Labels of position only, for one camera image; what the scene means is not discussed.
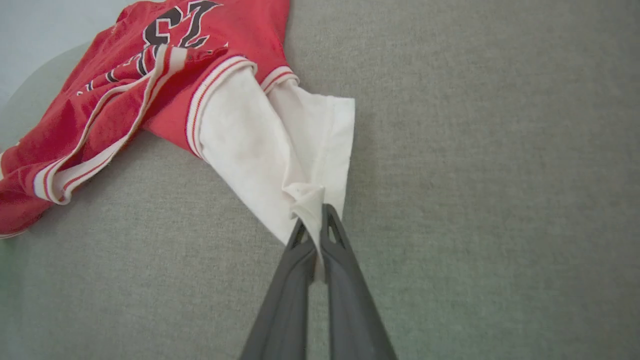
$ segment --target red fabric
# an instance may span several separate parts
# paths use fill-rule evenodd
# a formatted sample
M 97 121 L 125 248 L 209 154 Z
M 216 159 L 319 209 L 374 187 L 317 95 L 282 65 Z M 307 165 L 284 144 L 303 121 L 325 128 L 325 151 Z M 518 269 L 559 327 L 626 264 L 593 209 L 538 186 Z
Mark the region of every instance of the red fabric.
M 151 89 L 157 96 L 142 127 L 190 151 L 186 119 L 199 84 L 237 55 L 257 63 L 259 83 L 287 65 L 282 43 L 288 12 L 289 0 L 141 1 L 125 8 L 114 26 L 95 37 L 40 123 L 2 154 L 0 238 L 26 229 L 53 205 L 38 197 L 36 175 L 81 143 L 93 112 L 82 148 L 60 171 L 93 159 L 129 132 L 149 83 L 144 75 L 156 66 L 160 45 L 168 46 L 166 56 L 157 59 L 164 61 L 164 72 L 172 49 L 187 48 L 187 55 L 179 73 Z M 135 82 L 103 99 L 111 89 Z

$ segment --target white sleeve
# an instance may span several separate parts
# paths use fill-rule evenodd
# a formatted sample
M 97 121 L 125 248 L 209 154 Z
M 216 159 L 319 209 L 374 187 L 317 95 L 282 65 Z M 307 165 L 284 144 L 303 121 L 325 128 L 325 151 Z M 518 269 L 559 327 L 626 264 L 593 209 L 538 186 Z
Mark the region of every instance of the white sleeve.
M 342 215 L 353 143 L 353 99 L 313 95 L 293 79 L 265 94 L 249 68 L 203 110 L 203 157 L 283 243 L 300 217 L 319 243 L 322 203 Z

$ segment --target gray tablecloth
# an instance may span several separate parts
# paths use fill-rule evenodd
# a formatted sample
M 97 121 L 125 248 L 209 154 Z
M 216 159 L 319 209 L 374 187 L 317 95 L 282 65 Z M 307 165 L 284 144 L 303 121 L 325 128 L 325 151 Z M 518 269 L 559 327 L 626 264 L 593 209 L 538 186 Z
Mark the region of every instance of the gray tablecloth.
M 302 86 L 356 98 L 344 223 L 402 359 L 640 357 L 640 5 L 292 0 Z M 0 146 L 84 47 L 38 70 Z M 0 243 L 3 359 L 233 359 L 282 246 L 141 133 Z M 312 288 L 310 358 L 328 354 Z

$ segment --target jersey number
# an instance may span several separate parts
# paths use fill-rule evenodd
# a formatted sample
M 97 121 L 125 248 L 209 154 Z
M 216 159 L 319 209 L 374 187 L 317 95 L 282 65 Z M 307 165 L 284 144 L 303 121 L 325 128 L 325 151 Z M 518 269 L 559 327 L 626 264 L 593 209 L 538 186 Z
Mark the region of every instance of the jersey number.
M 161 22 L 166 22 L 169 30 L 171 30 L 178 26 L 182 21 L 191 17 L 189 31 L 187 31 L 187 34 L 182 37 L 178 47 L 200 47 L 209 39 L 208 35 L 198 37 L 200 35 L 200 20 L 205 13 L 219 5 L 220 4 L 208 0 L 194 1 L 189 3 L 188 13 L 186 16 L 184 16 L 182 10 L 176 6 L 175 8 L 172 8 L 166 13 L 160 15 L 154 22 L 149 24 L 143 33 L 143 38 L 147 45 L 169 44 L 171 34 L 160 33 L 158 25 Z

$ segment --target basketball jersey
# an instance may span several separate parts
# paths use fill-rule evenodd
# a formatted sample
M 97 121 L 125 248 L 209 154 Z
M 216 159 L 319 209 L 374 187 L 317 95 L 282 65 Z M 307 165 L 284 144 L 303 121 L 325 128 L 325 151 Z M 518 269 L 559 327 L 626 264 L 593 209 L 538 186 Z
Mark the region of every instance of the basketball jersey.
M 142 1 L 99 33 L 39 124 L 0 154 L 0 238 L 24 232 L 140 128 L 209 163 L 280 239 L 339 212 L 352 99 L 298 87 L 288 0 Z

